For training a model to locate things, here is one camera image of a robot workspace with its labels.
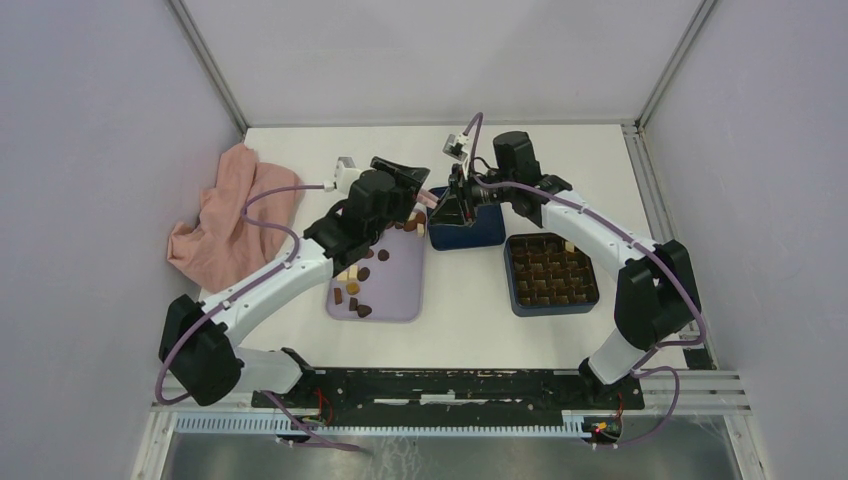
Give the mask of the lilac tray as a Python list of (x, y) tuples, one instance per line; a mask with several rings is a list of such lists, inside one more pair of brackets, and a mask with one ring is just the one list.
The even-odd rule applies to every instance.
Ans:
[(326, 313), (335, 320), (414, 321), (423, 304), (426, 233), (420, 209), (389, 226), (363, 259), (330, 281)]

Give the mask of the pink handled tongs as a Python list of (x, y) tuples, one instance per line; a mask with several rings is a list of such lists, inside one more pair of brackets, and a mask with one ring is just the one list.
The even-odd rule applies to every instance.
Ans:
[(426, 209), (434, 210), (439, 203), (439, 198), (427, 190), (422, 190), (417, 193), (416, 202)]

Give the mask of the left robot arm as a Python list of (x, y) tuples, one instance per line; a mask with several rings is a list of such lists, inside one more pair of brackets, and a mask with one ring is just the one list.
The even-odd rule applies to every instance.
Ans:
[(287, 303), (364, 259), (391, 224), (429, 203), (429, 175), (426, 167), (380, 157), (365, 169), (339, 158), (332, 178), (315, 187), (343, 199), (301, 235), (282, 226), (293, 244), (281, 258), (204, 301), (182, 295), (171, 302), (158, 352), (156, 402), (192, 399), (209, 406), (231, 393), (268, 390), (290, 407), (306, 405), (314, 394), (314, 381), (304, 374), (309, 365), (291, 349), (260, 351), (243, 341)]

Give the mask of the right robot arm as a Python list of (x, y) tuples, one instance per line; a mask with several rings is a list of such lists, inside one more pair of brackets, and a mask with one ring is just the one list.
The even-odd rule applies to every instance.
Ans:
[(447, 189), (429, 216), (432, 225), (469, 227), (482, 206), (509, 204), (537, 227), (574, 243), (616, 281), (615, 327), (580, 365), (580, 400), (602, 408), (618, 393), (617, 382), (656, 351), (677, 346), (675, 334), (704, 324), (687, 249), (676, 240), (659, 243), (600, 214), (556, 175), (543, 173), (524, 131), (493, 140), (495, 168), (473, 168), (476, 143), (465, 133), (448, 136), (443, 152), (454, 160)]

